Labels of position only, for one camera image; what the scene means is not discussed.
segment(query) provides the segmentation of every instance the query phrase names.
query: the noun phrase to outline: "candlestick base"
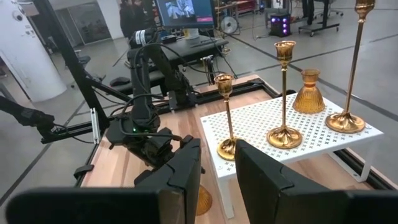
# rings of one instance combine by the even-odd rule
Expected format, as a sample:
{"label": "candlestick base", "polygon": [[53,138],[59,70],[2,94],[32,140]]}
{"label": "candlestick base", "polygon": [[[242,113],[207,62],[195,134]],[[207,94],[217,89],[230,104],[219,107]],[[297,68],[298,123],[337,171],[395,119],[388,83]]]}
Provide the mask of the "candlestick base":
{"label": "candlestick base", "polygon": [[269,144],[279,149],[291,149],[301,144],[303,136],[293,128],[279,127],[267,133]]}
{"label": "candlestick base", "polygon": [[200,185],[196,216],[206,213],[213,204],[213,198],[207,189]]}
{"label": "candlestick base", "polygon": [[326,125],[339,133],[353,134],[365,128],[365,121],[351,113],[331,114],[326,118]]}
{"label": "candlestick base", "polygon": [[234,137],[220,142],[217,146],[218,155],[227,161],[235,161],[236,140],[238,139],[240,138]]}

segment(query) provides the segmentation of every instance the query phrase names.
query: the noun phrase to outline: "white pillar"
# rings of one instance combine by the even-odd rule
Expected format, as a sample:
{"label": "white pillar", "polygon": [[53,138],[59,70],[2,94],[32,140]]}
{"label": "white pillar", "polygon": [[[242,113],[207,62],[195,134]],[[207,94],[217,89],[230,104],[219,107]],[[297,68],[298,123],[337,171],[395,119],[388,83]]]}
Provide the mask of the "white pillar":
{"label": "white pillar", "polygon": [[67,87],[16,0],[0,0],[0,57],[33,102]]}
{"label": "white pillar", "polygon": [[120,28],[119,3],[117,0],[97,0],[106,25],[111,33],[112,39],[118,39],[123,36]]}

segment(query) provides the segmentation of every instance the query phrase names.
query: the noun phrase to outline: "brass candlestick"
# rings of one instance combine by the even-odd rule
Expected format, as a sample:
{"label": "brass candlestick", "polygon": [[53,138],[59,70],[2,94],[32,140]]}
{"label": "brass candlestick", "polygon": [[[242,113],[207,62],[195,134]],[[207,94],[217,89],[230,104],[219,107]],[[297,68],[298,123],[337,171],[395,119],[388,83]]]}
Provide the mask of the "brass candlestick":
{"label": "brass candlestick", "polygon": [[206,213],[211,208],[211,204],[213,204],[211,194],[204,186],[200,185],[196,215],[203,215]]}
{"label": "brass candlestick", "polygon": [[229,138],[218,144],[217,153],[221,156],[221,158],[228,161],[235,160],[236,140],[238,139],[234,137],[234,132],[232,130],[231,112],[229,111],[229,95],[232,93],[232,79],[233,76],[230,74],[221,74],[217,75],[214,78],[214,81],[218,87],[218,92],[221,96],[224,97],[229,127]]}
{"label": "brass candlestick", "polygon": [[349,112],[349,103],[353,92],[356,62],[358,61],[359,46],[361,45],[363,25],[366,22],[366,15],[374,8],[375,0],[356,0],[355,11],[359,15],[358,32],[356,34],[353,64],[349,76],[347,100],[342,113],[331,114],[326,118],[326,125],[340,133],[358,133],[365,128],[365,121]]}
{"label": "brass candlestick", "polygon": [[286,72],[287,65],[292,60],[293,48],[296,42],[281,41],[275,44],[278,61],[282,65],[282,126],[274,128],[267,133],[269,144],[280,149],[291,149],[297,147],[302,142],[302,135],[296,129],[286,125]]}

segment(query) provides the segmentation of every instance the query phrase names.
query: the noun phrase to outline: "black stand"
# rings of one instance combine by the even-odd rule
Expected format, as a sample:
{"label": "black stand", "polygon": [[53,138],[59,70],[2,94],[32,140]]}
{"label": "black stand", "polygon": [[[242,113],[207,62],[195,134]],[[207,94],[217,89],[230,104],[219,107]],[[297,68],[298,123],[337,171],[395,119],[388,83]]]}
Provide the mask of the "black stand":
{"label": "black stand", "polygon": [[298,28],[298,32],[301,33],[301,30],[309,30],[311,32],[310,37],[313,37],[314,33],[316,31],[324,30],[324,29],[330,29],[333,27],[336,27],[336,31],[338,32],[338,27],[340,26],[340,23],[328,25],[328,15],[329,15],[329,0],[323,0],[323,20],[322,22],[319,22],[317,24],[312,24],[313,21],[313,2],[314,0],[309,0],[308,1],[308,21],[307,21],[307,26],[301,26]]}

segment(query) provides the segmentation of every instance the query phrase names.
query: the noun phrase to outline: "white perforated table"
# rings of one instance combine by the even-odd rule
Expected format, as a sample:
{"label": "white perforated table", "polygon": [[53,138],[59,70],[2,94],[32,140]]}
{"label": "white perforated table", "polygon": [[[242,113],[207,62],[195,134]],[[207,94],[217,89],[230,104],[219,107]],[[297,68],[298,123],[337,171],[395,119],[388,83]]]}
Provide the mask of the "white perforated table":
{"label": "white perforated table", "polygon": [[[326,107],[321,113],[298,113],[292,107],[296,95],[287,96],[286,124],[302,133],[303,141],[298,147],[283,150],[273,147],[267,142],[266,133],[282,124],[281,97],[231,110],[234,135],[243,138],[263,153],[284,164],[329,153],[358,182],[365,181],[369,175],[376,150],[375,147],[371,147],[368,151],[361,174],[355,173],[332,152],[354,144],[374,143],[374,140],[381,137],[383,133],[368,124],[366,124],[366,128],[363,131],[356,134],[342,134],[332,131],[326,127],[325,119],[329,114],[340,113],[343,109],[324,98]],[[218,143],[229,136],[226,112],[202,117],[201,123],[210,150],[213,168],[216,171],[224,210],[227,218],[232,218],[234,217],[234,212],[228,181],[236,176],[235,162],[222,159],[216,151]]]}

